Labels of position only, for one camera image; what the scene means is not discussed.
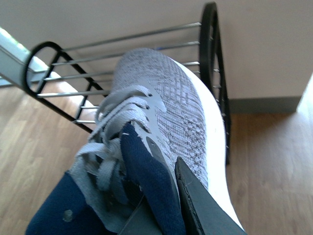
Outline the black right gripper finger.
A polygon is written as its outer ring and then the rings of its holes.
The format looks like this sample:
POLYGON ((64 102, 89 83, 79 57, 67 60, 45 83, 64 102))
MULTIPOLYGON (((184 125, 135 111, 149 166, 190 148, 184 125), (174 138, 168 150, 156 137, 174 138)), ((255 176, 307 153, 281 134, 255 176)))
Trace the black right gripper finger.
POLYGON ((222 210, 181 157, 177 158, 175 163, 175 175, 188 235, 243 235, 245 233, 222 210))

